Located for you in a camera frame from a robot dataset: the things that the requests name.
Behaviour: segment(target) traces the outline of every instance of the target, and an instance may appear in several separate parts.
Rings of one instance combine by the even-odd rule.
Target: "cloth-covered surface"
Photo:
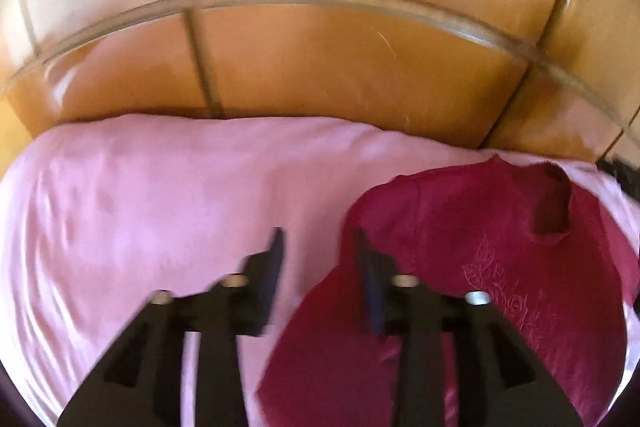
[[[364,230],[401,273],[434,291],[489,293],[585,426],[597,425],[624,371],[622,302],[633,304],[639,281],[638,257],[606,220],[598,200],[559,166],[518,167],[498,156],[367,191],[348,214],[337,266],[305,297],[271,355],[258,389],[268,424],[392,423],[400,345],[370,331],[353,283]],[[450,335],[443,340],[447,425],[454,427],[455,362]]]
[[[203,291],[262,251],[273,227],[284,227],[271,324],[262,338],[239,341],[250,422],[263,425],[255,390],[268,357],[303,297],[334,267],[350,206],[399,174],[494,153],[330,118],[130,115],[54,128],[0,184],[0,360],[53,425],[152,291]],[[514,164],[542,160],[500,155]],[[640,212],[613,178],[591,164],[560,165],[597,195],[637,253]],[[628,328],[630,339],[640,337],[633,313]],[[638,344],[628,347],[628,375]],[[193,347],[183,375],[186,427],[193,425]]]

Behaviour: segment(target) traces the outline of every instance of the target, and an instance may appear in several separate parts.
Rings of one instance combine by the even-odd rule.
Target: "pink cloth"
[[[258,389],[269,425],[391,425],[400,346],[367,328],[354,283],[362,229],[401,273],[434,291],[488,292],[593,427],[624,371],[621,303],[635,300],[639,283],[638,257],[604,218],[598,200],[558,166],[517,167],[498,156],[372,188],[348,214],[337,266],[308,293],[271,355]],[[607,235],[618,236],[615,251]],[[454,426],[454,357],[445,347]]]
[[[284,227],[287,260],[272,324],[263,338],[240,341],[250,421],[259,426],[254,394],[268,356],[302,298],[334,266],[348,208],[398,174],[492,154],[330,118],[130,115],[52,129],[0,184],[0,360],[53,425],[149,293],[200,292],[263,250],[272,227]],[[638,220],[616,182],[590,164],[561,165],[600,198],[637,252]],[[628,349],[627,374],[638,359]],[[188,349],[185,427],[193,424],[193,364]]]

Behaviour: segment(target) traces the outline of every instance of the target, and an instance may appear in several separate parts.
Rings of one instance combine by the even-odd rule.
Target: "maroon shirt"
[[[338,265],[303,300],[271,355],[258,389],[268,425],[390,425],[399,341],[367,328],[358,228],[434,291],[488,292],[585,425],[606,413],[625,363],[622,301],[638,289],[638,260],[598,200],[561,168],[521,168],[494,156],[400,176],[355,203]],[[452,342],[443,345],[447,424],[455,425]]]

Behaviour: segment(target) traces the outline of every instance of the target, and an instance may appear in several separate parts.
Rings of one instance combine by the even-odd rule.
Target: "floral embroidery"
[[[495,262],[495,250],[489,247],[486,236],[476,251],[474,263],[464,265],[462,271],[474,289],[489,293],[492,302],[520,330],[529,347],[540,352],[542,340],[553,331],[558,319],[558,310],[548,304],[544,291],[538,292],[534,303],[529,302],[528,295],[515,293],[520,280],[507,282],[504,265]]]

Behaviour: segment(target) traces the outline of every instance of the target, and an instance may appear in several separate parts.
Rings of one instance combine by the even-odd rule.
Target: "silver bolt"
[[[160,304],[165,306],[171,304],[174,301],[174,294],[167,290],[155,291],[151,296],[151,304]]]
[[[222,280],[222,285],[226,288],[241,288],[249,284],[249,277],[241,273],[228,275]]]
[[[482,306],[491,302],[491,297],[487,292],[469,292],[465,295],[465,301],[472,306]]]
[[[415,288],[420,280],[415,275],[394,275],[391,284],[399,288]]]

